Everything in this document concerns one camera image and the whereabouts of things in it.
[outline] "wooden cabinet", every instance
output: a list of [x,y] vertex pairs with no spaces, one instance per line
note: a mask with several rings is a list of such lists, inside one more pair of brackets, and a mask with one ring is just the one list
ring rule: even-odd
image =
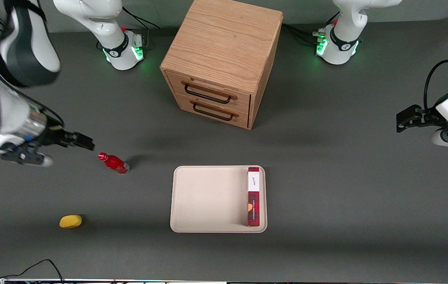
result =
[[194,0],[161,63],[180,108],[251,129],[273,67],[283,14]]

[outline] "plastic tray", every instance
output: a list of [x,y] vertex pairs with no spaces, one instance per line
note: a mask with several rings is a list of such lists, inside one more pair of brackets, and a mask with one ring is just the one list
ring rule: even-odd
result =
[[[260,226],[247,226],[247,173],[260,172]],[[261,233],[268,226],[260,166],[181,166],[173,174],[171,229],[191,233]]]

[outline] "red bottle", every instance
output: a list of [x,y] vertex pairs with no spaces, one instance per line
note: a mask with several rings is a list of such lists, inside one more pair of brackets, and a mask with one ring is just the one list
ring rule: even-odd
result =
[[129,172],[129,165],[123,160],[117,158],[117,156],[108,155],[101,152],[97,157],[99,158],[99,160],[105,162],[105,165],[107,167],[116,171],[117,173],[125,174]]

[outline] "gray table surface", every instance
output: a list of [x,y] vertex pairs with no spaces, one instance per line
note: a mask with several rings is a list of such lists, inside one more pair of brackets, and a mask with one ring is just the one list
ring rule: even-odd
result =
[[[92,34],[51,35],[61,76],[27,93],[96,151],[45,148],[51,168],[0,161],[0,275],[50,258],[66,278],[448,282],[448,148],[431,144],[435,128],[395,130],[448,58],[448,19],[369,24],[344,66],[282,30],[252,131],[179,110],[159,71],[174,33],[153,32],[146,60],[123,72]],[[447,91],[444,66],[431,102]],[[99,151],[132,171],[107,169]],[[264,233],[172,232],[176,167],[248,164],[266,169]],[[67,214],[84,225],[62,230]]]

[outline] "drawer handle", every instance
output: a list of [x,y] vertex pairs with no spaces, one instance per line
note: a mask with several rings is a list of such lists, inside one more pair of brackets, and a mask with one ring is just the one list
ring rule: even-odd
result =
[[213,113],[209,113],[209,112],[206,112],[206,111],[198,110],[198,109],[196,108],[196,106],[197,106],[197,103],[193,103],[193,110],[194,110],[195,112],[199,112],[199,113],[202,113],[202,114],[205,114],[205,115],[209,115],[209,116],[211,116],[211,117],[215,117],[215,118],[218,118],[218,119],[222,119],[222,120],[224,120],[224,121],[231,121],[231,119],[232,119],[232,117],[233,117],[233,114],[232,114],[232,113],[231,113],[231,117],[223,117],[223,116],[216,115],[216,114],[213,114]]
[[231,96],[227,97],[227,99],[225,101],[221,100],[221,99],[215,99],[214,97],[208,97],[207,95],[203,95],[202,93],[198,93],[198,92],[193,92],[191,90],[188,90],[187,88],[189,88],[189,84],[186,84],[186,93],[190,94],[190,95],[195,95],[196,97],[202,97],[203,99],[209,99],[210,101],[213,102],[217,102],[220,104],[229,104],[229,102],[231,101]]

